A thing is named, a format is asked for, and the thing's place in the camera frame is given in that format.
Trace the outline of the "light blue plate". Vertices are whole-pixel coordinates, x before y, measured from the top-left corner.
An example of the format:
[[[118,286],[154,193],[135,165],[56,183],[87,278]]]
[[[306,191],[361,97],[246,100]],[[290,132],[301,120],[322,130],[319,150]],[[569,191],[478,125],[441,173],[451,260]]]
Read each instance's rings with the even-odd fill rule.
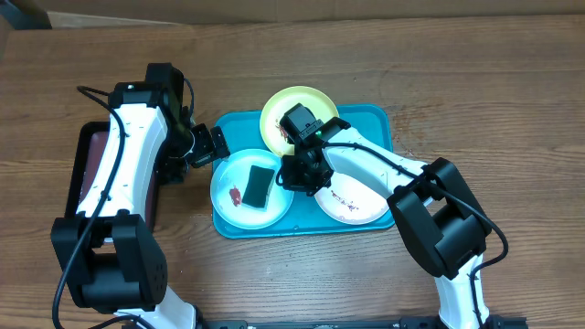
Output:
[[[244,205],[242,198],[250,167],[257,165],[275,171],[265,208]],[[211,179],[210,196],[214,209],[230,225],[242,229],[261,229],[279,221],[293,202],[293,192],[275,183],[281,158],[261,149],[246,149],[219,163]]]

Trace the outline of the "green dish sponge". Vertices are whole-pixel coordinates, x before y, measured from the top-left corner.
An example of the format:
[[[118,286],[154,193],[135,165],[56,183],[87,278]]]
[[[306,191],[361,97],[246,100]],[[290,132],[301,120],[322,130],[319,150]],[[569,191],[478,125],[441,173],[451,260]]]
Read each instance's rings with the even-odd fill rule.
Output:
[[[252,165],[242,203],[249,207],[265,208],[274,175],[275,171],[271,168]]]

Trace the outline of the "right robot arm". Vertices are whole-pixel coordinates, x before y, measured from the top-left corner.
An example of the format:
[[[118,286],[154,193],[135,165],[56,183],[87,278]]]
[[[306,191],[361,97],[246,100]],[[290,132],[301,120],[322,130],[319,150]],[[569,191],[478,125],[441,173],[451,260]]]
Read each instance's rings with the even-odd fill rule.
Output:
[[[322,122],[302,104],[286,111],[280,126],[293,153],[282,158],[277,185],[314,196],[344,174],[384,197],[410,256],[435,279],[443,325],[486,325],[480,270],[492,228],[453,163],[393,154],[349,122]]]

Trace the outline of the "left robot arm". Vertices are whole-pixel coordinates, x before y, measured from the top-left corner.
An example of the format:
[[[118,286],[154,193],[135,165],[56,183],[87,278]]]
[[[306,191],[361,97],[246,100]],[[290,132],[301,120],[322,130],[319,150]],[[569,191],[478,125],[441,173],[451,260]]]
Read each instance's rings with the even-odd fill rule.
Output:
[[[192,88],[170,63],[151,63],[142,81],[106,92],[78,91],[110,114],[109,132],[88,186],[75,164],[66,214],[56,218],[51,243],[62,274],[52,305],[60,327],[64,291],[79,308],[108,314],[108,324],[137,328],[204,328],[196,306],[168,284],[165,255],[147,223],[154,189],[180,183],[190,167],[229,156],[218,127],[195,124],[183,95]]]

